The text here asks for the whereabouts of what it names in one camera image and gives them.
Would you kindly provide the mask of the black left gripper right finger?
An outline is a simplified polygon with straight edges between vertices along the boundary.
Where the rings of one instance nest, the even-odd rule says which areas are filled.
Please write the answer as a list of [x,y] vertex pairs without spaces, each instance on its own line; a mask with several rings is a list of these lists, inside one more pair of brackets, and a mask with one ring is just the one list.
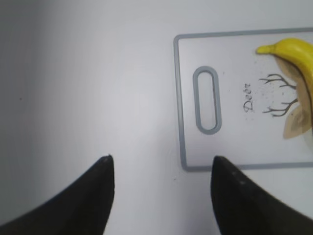
[[225,157],[213,160],[210,185],[223,235],[311,235],[313,221],[270,195]]

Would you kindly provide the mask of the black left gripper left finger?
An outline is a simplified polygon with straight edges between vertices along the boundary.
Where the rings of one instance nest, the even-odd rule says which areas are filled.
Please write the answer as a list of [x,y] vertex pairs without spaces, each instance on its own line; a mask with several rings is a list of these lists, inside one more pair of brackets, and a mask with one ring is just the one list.
[[102,235],[114,200],[114,161],[101,157],[65,190],[0,227],[2,235]]

